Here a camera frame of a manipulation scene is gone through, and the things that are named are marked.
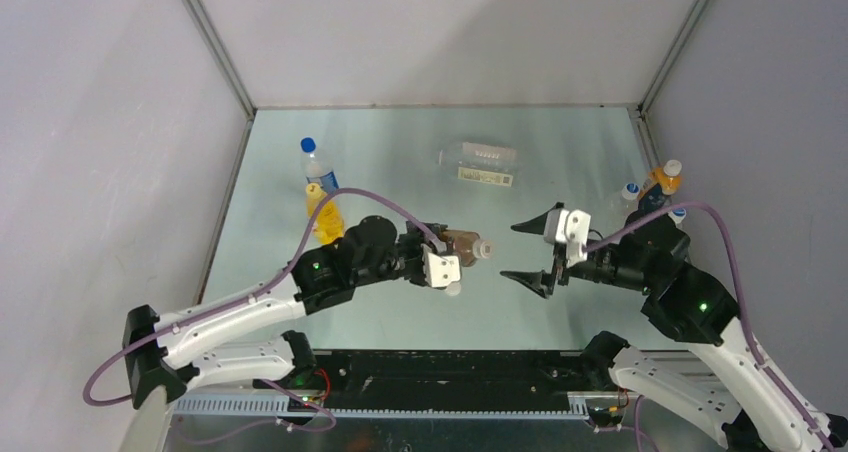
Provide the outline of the red gold label tea bottle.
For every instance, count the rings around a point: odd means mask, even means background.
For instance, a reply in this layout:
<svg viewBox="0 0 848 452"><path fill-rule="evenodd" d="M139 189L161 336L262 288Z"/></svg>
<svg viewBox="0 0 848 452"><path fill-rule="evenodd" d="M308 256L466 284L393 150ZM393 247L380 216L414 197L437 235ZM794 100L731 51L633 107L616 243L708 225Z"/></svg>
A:
<svg viewBox="0 0 848 452"><path fill-rule="evenodd" d="M459 257L463 268L472 267L479 260L473 253L473 245L482 238L478 233L465 230L446 229L441 238L453 247L453 253Z"/></svg>

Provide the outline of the white bottle cap with code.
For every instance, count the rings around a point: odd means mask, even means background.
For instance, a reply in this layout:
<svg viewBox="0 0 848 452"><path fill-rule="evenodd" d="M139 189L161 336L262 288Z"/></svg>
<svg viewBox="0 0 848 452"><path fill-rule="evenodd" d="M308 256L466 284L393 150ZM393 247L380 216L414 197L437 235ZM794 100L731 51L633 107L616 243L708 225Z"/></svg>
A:
<svg viewBox="0 0 848 452"><path fill-rule="evenodd" d="M490 259L493 256L493 251L493 244L487 239L479 239L473 245L473 253L478 259Z"/></svg>

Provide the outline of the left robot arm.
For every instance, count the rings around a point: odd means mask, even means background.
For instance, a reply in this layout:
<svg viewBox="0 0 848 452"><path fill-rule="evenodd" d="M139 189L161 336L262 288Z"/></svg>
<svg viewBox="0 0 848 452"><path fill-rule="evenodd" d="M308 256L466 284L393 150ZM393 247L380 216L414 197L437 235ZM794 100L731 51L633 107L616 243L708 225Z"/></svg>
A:
<svg viewBox="0 0 848 452"><path fill-rule="evenodd" d="M205 306L157 313L151 306L126 317L123 344L143 344L128 353L125 366L133 408L163 388L167 402L211 385L246 381L285 381L304 388L316 375L306 336L293 330L265 342L242 337L343 304L364 286L406 280L432 289L459 283L461 265L453 246L439 252L413 224L404 234L380 216L369 216L342 238L304 252L291 272L273 286L257 284Z"/></svg>

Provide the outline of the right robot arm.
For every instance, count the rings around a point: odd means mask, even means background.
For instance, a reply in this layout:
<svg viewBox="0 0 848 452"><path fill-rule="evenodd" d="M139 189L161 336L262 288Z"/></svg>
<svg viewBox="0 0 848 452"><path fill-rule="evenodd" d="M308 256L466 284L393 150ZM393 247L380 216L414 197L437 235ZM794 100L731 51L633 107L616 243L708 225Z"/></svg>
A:
<svg viewBox="0 0 848 452"><path fill-rule="evenodd" d="M557 203L515 225L553 247L550 270L509 273L542 298L571 279L637 291L641 311L718 380L711 388L665 370L624 338L598 333L582 350L581 374L596 390L613 384L698 427L729 451L833 451L847 443L845 417L806 400L755 338L742 287L724 286L688 261L689 237L671 208L634 212L619 231L589 236L587 213Z"/></svg>

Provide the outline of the plain white bottle cap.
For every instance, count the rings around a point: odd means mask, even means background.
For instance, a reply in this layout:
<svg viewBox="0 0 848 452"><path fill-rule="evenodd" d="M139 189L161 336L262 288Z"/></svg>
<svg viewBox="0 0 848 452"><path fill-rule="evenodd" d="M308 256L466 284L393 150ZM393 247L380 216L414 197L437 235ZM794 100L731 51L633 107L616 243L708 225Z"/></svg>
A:
<svg viewBox="0 0 848 452"><path fill-rule="evenodd" d="M449 284L445 289L444 293L450 297L455 297L461 293L462 285L459 282L454 282Z"/></svg>

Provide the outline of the clear Pocari bottle rear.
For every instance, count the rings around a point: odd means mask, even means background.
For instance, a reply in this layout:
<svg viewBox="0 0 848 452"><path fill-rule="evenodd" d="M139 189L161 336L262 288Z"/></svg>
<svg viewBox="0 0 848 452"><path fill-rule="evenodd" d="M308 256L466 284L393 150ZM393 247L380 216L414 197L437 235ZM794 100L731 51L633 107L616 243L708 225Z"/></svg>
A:
<svg viewBox="0 0 848 452"><path fill-rule="evenodd" d="M629 215L638 208L640 186L637 183L626 183L614 192L608 201L608 218L612 227L620 228Z"/></svg>

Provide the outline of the clear pocari bottle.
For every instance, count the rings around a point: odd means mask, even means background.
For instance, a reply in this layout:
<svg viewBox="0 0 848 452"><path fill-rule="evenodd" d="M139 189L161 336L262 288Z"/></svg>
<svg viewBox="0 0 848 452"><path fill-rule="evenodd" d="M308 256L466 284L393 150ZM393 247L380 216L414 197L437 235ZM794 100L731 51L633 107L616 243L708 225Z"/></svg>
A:
<svg viewBox="0 0 848 452"><path fill-rule="evenodd" d="M638 208L640 186L637 183L626 183L614 192L608 201L608 218L612 227L620 228L629 215Z"/></svg>
<svg viewBox="0 0 848 452"><path fill-rule="evenodd" d="M682 223L687 217L687 210L685 208L675 208L673 210L670 210L667 215L672 220L674 225L678 229L681 229Z"/></svg>

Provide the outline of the clear square bottle cream label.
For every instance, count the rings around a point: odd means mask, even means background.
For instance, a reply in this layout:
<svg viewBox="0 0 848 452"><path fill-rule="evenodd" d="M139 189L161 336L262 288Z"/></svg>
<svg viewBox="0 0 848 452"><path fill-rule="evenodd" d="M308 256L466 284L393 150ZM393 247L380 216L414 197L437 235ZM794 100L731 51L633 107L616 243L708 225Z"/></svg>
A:
<svg viewBox="0 0 848 452"><path fill-rule="evenodd" d="M457 142L439 151L438 164L459 180L512 187L519 155L516 149L510 147Z"/></svg>

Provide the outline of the yellow juice bottle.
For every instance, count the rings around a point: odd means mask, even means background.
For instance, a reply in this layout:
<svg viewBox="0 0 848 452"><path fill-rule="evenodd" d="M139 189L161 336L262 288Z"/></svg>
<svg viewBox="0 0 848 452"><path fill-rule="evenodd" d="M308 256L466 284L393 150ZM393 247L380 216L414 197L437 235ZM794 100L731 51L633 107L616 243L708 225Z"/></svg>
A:
<svg viewBox="0 0 848 452"><path fill-rule="evenodd" d="M308 183L305 194L307 214L311 217L327 193L319 184ZM342 238L344 232L345 223L342 214L335 202L330 201L318 213L313 224L313 235L322 245L327 245Z"/></svg>

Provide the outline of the clear Pocari bottle front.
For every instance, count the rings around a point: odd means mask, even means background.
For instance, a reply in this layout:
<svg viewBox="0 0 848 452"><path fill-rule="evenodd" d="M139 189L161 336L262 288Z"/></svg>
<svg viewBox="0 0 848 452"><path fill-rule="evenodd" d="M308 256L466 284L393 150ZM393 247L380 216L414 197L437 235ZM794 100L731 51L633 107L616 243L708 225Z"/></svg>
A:
<svg viewBox="0 0 848 452"><path fill-rule="evenodd" d="M667 215L672 220L674 225L678 229L681 229L682 223L687 217L687 210L685 208L675 208L673 210L670 210Z"/></svg>

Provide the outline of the orange navy label bottle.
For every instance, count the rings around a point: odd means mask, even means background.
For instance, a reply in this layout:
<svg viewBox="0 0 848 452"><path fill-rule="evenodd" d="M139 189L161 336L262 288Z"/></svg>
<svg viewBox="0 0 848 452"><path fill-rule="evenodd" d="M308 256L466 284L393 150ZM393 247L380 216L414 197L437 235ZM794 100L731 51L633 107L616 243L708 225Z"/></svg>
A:
<svg viewBox="0 0 848 452"><path fill-rule="evenodd" d="M664 207L678 191L683 181L683 165L679 160L668 160L654 168L647 176L637 197L637 210L650 213Z"/></svg>

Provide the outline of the clear bottle blue label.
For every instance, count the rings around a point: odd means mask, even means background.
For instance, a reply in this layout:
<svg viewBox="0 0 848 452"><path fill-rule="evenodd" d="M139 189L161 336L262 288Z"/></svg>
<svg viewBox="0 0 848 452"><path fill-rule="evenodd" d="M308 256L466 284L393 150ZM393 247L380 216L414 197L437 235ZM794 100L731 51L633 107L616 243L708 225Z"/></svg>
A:
<svg viewBox="0 0 848 452"><path fill-rule="evenodd" d="M327 193L339 188L334 168L326 154L311 137L300 141L301 167L308 183L316 183Z"/></svg>

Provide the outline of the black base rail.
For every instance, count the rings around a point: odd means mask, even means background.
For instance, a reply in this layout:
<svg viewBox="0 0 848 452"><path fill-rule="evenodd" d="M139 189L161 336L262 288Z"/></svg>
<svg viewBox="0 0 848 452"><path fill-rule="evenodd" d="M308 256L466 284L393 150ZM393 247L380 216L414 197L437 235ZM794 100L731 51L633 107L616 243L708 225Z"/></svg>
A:
<svg viewBox="0 0 848 452"><path fill-rule="evenodd" d="M319 350L277 383L355 412L572 412L572 393L619 395L599 362L556 350Z"/></svg>

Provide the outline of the aluminium frame front rail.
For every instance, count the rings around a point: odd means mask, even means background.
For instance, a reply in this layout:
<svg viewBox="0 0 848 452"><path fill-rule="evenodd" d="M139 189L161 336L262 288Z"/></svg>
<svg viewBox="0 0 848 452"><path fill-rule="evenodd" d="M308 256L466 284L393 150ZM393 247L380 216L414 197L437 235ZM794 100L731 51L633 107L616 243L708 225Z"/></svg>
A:
<svg viewBox="0 0 848 452"><path fill-rule="evenodd" d="M739 411L717 376L689 353L660 351L637 355L625 375L659 379L686 392L682 399L618 382L599 358L566 351L378 351L324 350L319 366L330 393L321 402L335 417L388 419L559 419L588 417L590 410L632 406L644 395L686 418L732 423ZM306 424L327 417L267 386L235 385L195 391L179 399L178 417L289 419Z"/></svg>

